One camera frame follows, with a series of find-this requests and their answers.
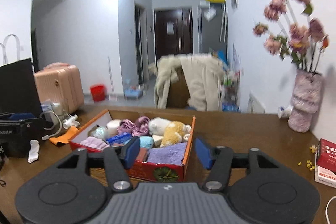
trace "small white box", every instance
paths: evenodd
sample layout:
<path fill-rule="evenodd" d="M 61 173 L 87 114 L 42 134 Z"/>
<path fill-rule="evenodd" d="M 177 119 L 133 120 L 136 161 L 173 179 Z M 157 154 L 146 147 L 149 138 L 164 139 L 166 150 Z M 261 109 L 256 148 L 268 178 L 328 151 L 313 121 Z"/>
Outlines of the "small white box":
<path fill-rule="evenodd" d="M 315 165 L 315 181 L 336 188 L 336 175 L 334 172 Z"/>

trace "purple cloth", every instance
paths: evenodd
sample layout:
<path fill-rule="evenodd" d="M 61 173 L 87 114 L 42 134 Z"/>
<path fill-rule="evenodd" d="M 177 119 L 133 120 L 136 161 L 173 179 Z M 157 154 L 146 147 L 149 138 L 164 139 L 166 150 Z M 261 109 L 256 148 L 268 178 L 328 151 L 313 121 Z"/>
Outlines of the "purple cloth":
<path fill-rule="evenodd" d="M 148 135 L 148 122 L 149 118 L 146 116 L 142 116 L 136 120 L 136 122 L 132 122 L 128 119 L 122 120 L 120 122 L 120 126 L 117 128 L 118 134 L 122 133 L 131 133 L 132 136 L 147 136 Z"/>
<path fill-rule="evenodd" d="M 105 148 L 110 147 L 103 140 L 95 137 L 87 137 L 86 140 L 81 141 L 81 144 L 98 150 L 104 150 Z"/>
<path fill-rule="evenodd" d="M 188 143 L 177 143 L 163 148 L 148 150 L 148 162 L 155 164 L 182 165 L 185 149 Z"/>

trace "red bucket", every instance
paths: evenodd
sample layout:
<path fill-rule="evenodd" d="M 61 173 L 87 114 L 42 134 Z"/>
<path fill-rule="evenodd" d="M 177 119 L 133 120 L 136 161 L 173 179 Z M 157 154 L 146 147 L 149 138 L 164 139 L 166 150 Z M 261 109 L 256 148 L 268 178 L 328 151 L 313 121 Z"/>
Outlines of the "red bucket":
<path fill-rule="evenodd" d="M 90 92 L 93 100 L 95 102 L 100 102 L 105 100 L 105 86 L 104 85 L 93 85 L 90 87 Z"/>

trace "table surface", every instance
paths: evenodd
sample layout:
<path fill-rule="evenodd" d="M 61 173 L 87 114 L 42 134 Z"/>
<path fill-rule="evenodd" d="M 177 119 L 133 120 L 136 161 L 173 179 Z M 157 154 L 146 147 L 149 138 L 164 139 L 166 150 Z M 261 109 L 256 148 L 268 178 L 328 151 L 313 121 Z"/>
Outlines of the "table surface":
<path fill-rule="evenodd" d="M 126 111 L 153 111 L 152 108 L 111 107 L 101 105 L 85 105 L 78 112 L 81 124 L 88 122 L 105 108 Z M 326 224 L 325 206 L 328 200 L 336 195 L 336 189 L 314 181 L 314 172 L 305 165 L 307 160 L 314 160 L 314 154 L 309 151 L 312 144 L 318 140 L 308 132 L 305 134 L 293 132 L 286 120 L 279 120 L 276 115 L 241 114 L 233 112 L 197 112 L 181 109 L 156 109 L 158 112 L 195 115 L 194 136 L 202 136 L 213 146 L 225 145 L 235 152 L 247 153 L 249 148 L 257 147 L 282 164 L 290 167 L 297 174 L 310 181 L 320 192 L 321 204 L 314 219 L 314 224 Z M 29 164 L 27 159 L 9 158 L 6 160 L 0 178 L 6 181 L 5 187 L 0 187 L 0 210 L 12 224 L 22 223 L 14 204 L 18 188 L 48 166 L 60 160 L 71 152 L 69 145 L 56 147 L 49 141 L 41 144 L 39 160 Z M 186 180 L 202 182 L 208 171 L 199 163 L 194 150 L 189 158 Z M 235 169 L 231 172 L 230 184 L 244 177 L 245 170 Z M 329 218 L 336 223 L 336 202 L 329 206 Z"/>

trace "tile floor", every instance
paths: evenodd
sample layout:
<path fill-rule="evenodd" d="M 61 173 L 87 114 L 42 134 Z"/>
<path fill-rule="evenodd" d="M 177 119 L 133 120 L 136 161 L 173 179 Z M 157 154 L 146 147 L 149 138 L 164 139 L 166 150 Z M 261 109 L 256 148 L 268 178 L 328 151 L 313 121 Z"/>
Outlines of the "tile floor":
<path fill-rule="evenodd" d="M 150 79 L 147 83 L 148 89 L 144 96 L 140 99 L 124 99 L 123 96 L 118 96 L 117 100 L 105 99 L 101 102 L 94 102 L 91 95 L 85 95 L 85 104 L 100 104 L 100 105 L 113 105 L 113 106 L 146 106 L 154 107 L 154 85 L 155 79 Z"/>

